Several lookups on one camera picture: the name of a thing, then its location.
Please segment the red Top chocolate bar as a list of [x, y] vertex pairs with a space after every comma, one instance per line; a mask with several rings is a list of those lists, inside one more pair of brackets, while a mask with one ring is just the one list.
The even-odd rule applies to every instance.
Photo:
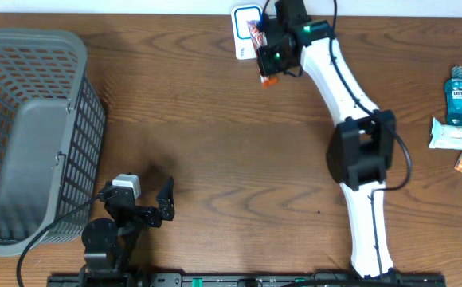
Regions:
[[[260, 56], [259, 48], [267, 45], [267, 41], [264, 39], [265, 34], [264, 32], [260, 32], [258, 29], [258, 25], [260, 24], [259, 20], [251, 20], [251, 21], [247, 21], [246, 23], [248, 26], [251, 40], [252, 40], [253, 48], [256, 53], [256, 59], [259, 60], [259, 56]], [[269, 86], [275, 85], [278, 82], [278, 77], [275, 75], [271, 75], [271, 76], [260, 75], [260, 79], [261, 79], [263, 88], [267, 88]]]

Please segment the blue mouthwash bottle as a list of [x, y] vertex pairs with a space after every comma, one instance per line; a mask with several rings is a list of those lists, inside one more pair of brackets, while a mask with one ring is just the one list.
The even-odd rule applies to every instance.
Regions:
[[447, 100], [446, 121], [449, 125], [462, 126], [462, 66], [451, 68], [450, 78], [444, 84]]

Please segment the light blue wet wipes pack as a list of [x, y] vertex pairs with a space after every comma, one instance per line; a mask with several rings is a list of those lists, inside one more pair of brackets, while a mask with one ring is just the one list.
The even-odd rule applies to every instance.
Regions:
[[433, 118], [430, 149], [448, 149], [462, 151], [462, 126], [442, 124]]

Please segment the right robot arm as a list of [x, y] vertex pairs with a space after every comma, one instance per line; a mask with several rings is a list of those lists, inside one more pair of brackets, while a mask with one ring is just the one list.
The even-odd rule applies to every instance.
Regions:
[[299, 14], [259, 25], [264, 33], [264, 44], [256, 52], [261, 74], [270, 77], [300, 68], [315, 83], [331, 114], [335, 129], [326, 163], [346, 200], [351, 265], [361, 278], [383, 277], [393, 269], [383, 203], [397, 138], [395, 116], [362, 91], [327, 21]]

